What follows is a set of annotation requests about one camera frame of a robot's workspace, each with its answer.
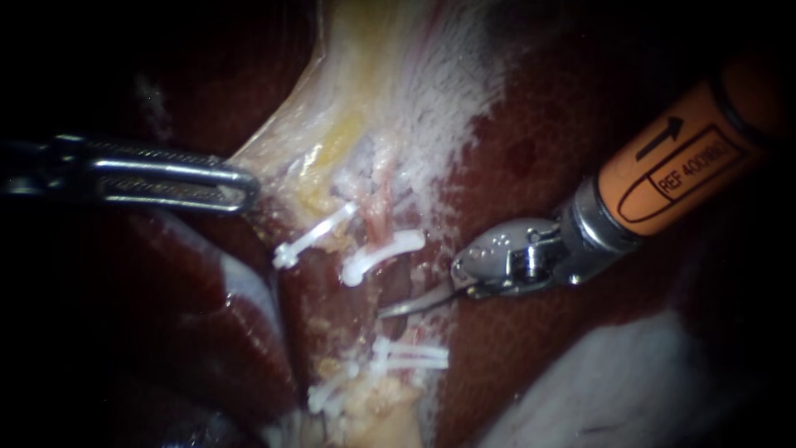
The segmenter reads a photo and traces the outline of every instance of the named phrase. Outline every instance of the white polymer clip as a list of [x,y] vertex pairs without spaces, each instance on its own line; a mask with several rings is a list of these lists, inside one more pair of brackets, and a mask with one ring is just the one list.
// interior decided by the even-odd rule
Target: white polymer clip
[[329,233],[334,227],[341,222],[352,217],[357,212],[357,205],[354,202],[349,202],[344,205],[340,210],[334,212],[330,217],[319,222],[312,230],[302,235],[298,240],[292,243],[282,243],[274,251],[274,267],[276,269],[290,269],[297,265],[299,262],[299,254],[307,250],[315,241],[319,240],[322,236]]

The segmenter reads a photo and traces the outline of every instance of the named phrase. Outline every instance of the black arrow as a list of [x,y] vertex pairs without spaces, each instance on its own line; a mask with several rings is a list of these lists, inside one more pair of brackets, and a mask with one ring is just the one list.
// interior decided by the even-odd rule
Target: black arrow
[[682,127],[682,119],[678,117],[669,117],[669,125],[661,131],[658,136],[656,136],[653,141],[649,142],[647,146],[641,148],[641,151],[638,151],[636,154],[636,162],[644,158],[645,155],[649,154],[656,146],[663,143],[663,140],[666,140],[670,135],[672,136],[672,141],[677,140],[677,134],[680,134],[680,128]]

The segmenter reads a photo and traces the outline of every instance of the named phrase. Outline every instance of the yellow fat tissue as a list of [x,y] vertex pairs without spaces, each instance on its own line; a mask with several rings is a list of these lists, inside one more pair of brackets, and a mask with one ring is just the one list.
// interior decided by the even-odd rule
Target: yellow fat tissue
[[357,0],[334,7],[329,41],[341,45],[329,50],[340,52],[339,65],[332,69],[339,109],[329,130],[305,158],[296,188],[298,202],[317,218],[339,207],[330,196],[334,167],[367,130],[378,125],[374,120],[389,107],[383,101],[393,93],[399,74],[398,36],[405,29],[394,2]]

